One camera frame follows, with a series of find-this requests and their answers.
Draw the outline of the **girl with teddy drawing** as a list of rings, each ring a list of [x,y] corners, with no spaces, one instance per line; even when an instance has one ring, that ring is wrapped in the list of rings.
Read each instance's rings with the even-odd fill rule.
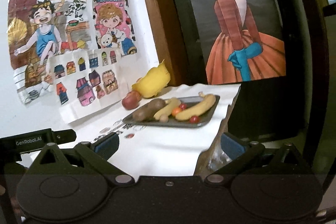
[[[127,0],[93,0],[92,8],[98,47],[117,47],[121,56],[137,53]]]

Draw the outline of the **yellow banana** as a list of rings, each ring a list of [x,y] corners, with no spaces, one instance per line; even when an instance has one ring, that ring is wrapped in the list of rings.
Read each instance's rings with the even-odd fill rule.
[[[157,121],[160,119],[162,115],[166,115],[169,117],[173,112],[173,110],[182,103],[181,100],[179,100],[176,97],[165,100],[165,102],[166,106],[158,110],[153,116],[153,118]]]
[[[175,115],[175,119],[178,121],[188,121],[193,116],[201,116],[206,111],[210,110],[216,102],[216,96],[214,94],[204,94],[199,92],[198,95],[202,98],[201,102],[197,103],[194,106],[182,110]]]

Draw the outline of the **metal tray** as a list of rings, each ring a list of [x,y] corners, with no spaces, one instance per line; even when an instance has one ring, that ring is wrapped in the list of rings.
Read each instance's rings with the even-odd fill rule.
[[[220,96],[216,96],[216,102],[213,105],[210,110],[206,111],[204,114],[202,114],[200,117],[200,122],[197,124],[192,124],[188,121],[178,121],[173,117],[172,115],[169,116],[169,120],[166,123],[161,123],[159,120],[155,120],[152,117],[147,116],[147,119],[142,122],[136,122],[132,118],[132,113],[126,116],[122,121],[125,124],[131,124],[131,125],[142,125],[142,126],[157,126],[157,127],[179,127],[179,128],[197,128],[202,127],[209,123],[211,118],[213,117],[214,111],[219,103]],[[201,102],[202,98],[200,96],[193,96],[193,97],[182,97],[178,98],[181,100],[182,103],[187,104],[187,108],[196,105],[197,103]]]

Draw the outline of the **houses drawing paper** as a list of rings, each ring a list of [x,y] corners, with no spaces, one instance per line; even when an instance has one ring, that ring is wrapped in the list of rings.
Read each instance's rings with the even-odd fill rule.
[[[60,116],[72,123],[119,102],[129,91],[118,47],[73,51],[50,59]]]

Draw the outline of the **brown kiwi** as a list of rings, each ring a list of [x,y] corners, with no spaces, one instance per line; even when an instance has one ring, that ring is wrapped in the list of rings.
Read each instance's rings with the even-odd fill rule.
[[[165,106],[166,106],[165,100],[161,98],[153,99],[147,104],[146,114],[147,116],[152,117],[156,112],[158,112]]]
[[[147,107],[142,106],[132,113],[132,118],[136,122],[142,122],[147,119]]]

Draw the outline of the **red apple back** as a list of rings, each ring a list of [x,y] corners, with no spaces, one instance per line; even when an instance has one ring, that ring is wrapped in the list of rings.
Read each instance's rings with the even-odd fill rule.
[[[133,97],[137,98],[137,101],[142,100],[142,95],[141,95],[138,91],[136,91],[136,90],[132,90],[132,91],[130,91],[130,92],[127,94],[127,96],[133,96]]]

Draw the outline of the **small beige longan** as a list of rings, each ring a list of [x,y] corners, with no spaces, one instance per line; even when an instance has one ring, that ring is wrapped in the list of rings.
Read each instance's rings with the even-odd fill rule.
[[[160,121],[161,123],[166,123],[166,122],[168,122],[168,120],[169,120],[169,116],[166,115],[166,114],[162,114],[162,115],[159,117],[159,121]]]

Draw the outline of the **red cherry tomato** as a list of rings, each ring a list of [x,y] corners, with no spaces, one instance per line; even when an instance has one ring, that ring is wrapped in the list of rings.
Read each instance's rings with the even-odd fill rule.
[[[185,110],[185,109],[187,108],[187,104],[182,103],[182,104],[179,105],[179,108],[180,108],[181,110]]]
[[[192,124],[197,124],[200,122],[200,117],[197,115],[193,115],[190,119],[189,122]]]

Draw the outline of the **red apple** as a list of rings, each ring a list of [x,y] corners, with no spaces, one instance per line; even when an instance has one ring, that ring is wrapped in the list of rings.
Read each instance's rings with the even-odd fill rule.
[[[121,103],[126,110],[132,110],[138,106],[139,101],[137,101],[137,98],[133,96],[126,95],[126,97],[122,99]]]
[[[138,91],[136,91],[136,90],[132,90],[132,91],[130,91],[130,92],[127,94],[127,96],[133,96],[133,97],[137,98],[137,101],[142,100],[142,95],[141,95]]]

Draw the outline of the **red apple front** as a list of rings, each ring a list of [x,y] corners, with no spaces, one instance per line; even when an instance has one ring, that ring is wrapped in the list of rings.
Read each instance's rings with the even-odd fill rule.
[[[132,110],[138,106],[139,101],[137,101],[137,98],[133,96],[126,95],[126,97],[122,99],[121,103],[126,110]]]

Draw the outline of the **brown wooden door frame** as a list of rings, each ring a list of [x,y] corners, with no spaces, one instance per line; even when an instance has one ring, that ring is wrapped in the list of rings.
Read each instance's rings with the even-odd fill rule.
[[[171,74],[170,84],[178,86],[186,79],[183,65],[186,53],[173,0],[145,0],[155,49],[159,61],[165,61]]]

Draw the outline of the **yellow flower-shaped bowl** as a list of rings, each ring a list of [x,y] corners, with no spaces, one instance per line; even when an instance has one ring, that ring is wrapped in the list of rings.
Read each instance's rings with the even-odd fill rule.
[[[163,60],[157,67],[151,68],[147,74],[133,84],[131,88],[139,92],[143,98],[151,98],[165,88],[170,80],[170,73]]]

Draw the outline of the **bubblegum girl poster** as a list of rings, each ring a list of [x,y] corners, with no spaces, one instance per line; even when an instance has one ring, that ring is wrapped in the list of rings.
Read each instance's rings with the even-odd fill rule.
[[[286,74],[275,0],[190,0],[210,85]]]

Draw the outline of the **small orange tangerine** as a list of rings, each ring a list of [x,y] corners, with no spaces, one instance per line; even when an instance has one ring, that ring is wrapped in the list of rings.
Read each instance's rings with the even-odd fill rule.
[[[182,109],[180,107],[176,107],[173,109],[173,111],[171,112],[171,115],[173,117],[175,117],[178,113],[180,113],[182,111]]]

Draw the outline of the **white printed table cloth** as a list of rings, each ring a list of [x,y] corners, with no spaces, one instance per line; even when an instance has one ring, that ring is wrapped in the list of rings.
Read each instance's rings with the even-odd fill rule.
[[[163,98],[190,97],[200,92],[220,96],[210,122],[200,128],[128,126],[122,119],[130,112],[120,103],[71,124],[62,121],[58,110],[47,108],[41,111],[29,110],[26,115],[22,115],[14,122],[13,127],[18,134],[45,128],[53,130],[72,128],[76,132],[77,141],[93,141],[110,131],[116,131],[120,145],[109,162],[127,174],[134,178],[191,176],[199,154],[210,147],[239,88],[238,84],[221,86],[197,84],[164,90]]]

